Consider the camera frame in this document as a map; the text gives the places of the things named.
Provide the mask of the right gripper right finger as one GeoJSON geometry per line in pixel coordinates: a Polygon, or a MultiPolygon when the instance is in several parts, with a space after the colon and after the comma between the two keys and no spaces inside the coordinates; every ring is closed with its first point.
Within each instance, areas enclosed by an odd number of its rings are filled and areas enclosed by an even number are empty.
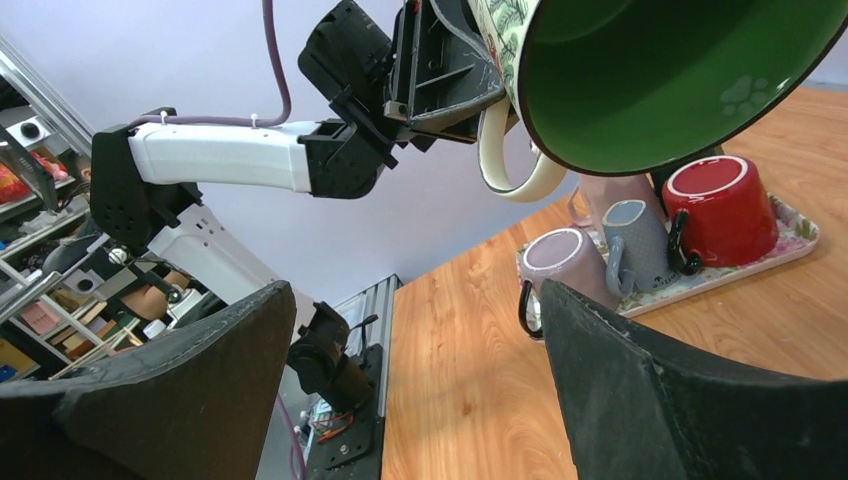
{"type": "Polygon", "coordinates": [[[553,280],[539,301],[580,478],[846,477],[845,381],[710,353],[553,280]]]}

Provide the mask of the left arm base link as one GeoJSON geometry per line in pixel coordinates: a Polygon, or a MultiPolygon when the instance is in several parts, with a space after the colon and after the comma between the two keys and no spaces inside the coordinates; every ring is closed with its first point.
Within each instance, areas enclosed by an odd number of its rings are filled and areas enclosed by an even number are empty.
{"type": "Polygon", "coordinates": [[[177,221],[175,227],[156,233],[147,250],[198,280],[224,303],[232,305],[280,279],[208,206],[192,204],[177,221]]]}

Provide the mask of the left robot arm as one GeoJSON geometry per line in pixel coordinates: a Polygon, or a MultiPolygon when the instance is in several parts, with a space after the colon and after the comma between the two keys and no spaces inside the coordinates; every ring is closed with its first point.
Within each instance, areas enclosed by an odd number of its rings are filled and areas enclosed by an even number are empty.
{"type": "Polygon", "coordinates": [[[325,14],[298,57],[328,101],[320,121],[191,117],[172,108],[95,134],[92,214],[115,241],[186,271],[233,304],[274,281],[203,203],[202,183],[359,199],[395,148],[472,144],[503,98],[469,1],[405,1],[384,32],[354,1],[325,14]]]}

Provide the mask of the cream floral mug green inside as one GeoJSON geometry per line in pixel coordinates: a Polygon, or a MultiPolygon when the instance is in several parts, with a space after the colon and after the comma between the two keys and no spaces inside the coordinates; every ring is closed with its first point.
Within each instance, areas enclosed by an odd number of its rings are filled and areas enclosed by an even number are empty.
{"type": "Polygon", "coordinates": [[[529,203],[568,171],[626,176],[738,135],[847,27],[829,1],[470,1],[505,95],[482,114],[487,188],[529,203]]]}

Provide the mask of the right arm base link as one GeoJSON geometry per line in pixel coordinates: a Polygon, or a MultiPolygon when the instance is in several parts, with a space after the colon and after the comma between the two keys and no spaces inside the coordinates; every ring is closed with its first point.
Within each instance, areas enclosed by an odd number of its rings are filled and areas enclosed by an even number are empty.
{"type": "Polygon", "coordinates": [[[365,371],[345,352],[351,331],[346,320],[326,302],[315,302],[315,313],[300,326],[288,352],[287,365],[301,389],[317,394],[334,411],[355,410],[371,400],[375,390],[365,371]]]}

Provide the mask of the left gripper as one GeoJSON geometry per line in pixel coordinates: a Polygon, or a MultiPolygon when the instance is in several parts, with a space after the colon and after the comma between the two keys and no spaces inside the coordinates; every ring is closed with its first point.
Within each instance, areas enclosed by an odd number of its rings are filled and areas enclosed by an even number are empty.
{"type": "Polygon", "coordinates": [[[505,89],[473,5],[404,2],[395,20],[392,66],[392,40],[357,2],[338,2],[297,60],[337,115],[305,139],[337,143],[359,133],[377,147],[405,147],[419,136],[476,142],[481,114],[505,97],[505,89]]]}

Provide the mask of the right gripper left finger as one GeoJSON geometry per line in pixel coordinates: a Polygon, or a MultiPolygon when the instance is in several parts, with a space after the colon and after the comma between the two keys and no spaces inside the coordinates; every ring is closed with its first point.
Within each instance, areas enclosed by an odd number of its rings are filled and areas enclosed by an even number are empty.
{"type": "Polygon", "coordinates": [[[1,386],[5,479],[252,479],[296,319],[278,281],[65,378],[1,386]]]}

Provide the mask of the mauve mug black handle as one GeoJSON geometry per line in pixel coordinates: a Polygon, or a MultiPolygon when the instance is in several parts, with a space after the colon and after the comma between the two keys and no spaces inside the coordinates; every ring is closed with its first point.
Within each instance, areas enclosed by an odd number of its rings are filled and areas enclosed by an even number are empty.
{"type": "Polygon", "coordinates": [[[517,316],[521,328],[534,340],[543,338],[541,321],[528,319],[531,295],[540,298],[542,283],[553,280],[615,310],[621,297],[606,284],[606,263],[594,241],[583,230],[560,228],[533,240],[520,255],[521,291],[517,316]]]}

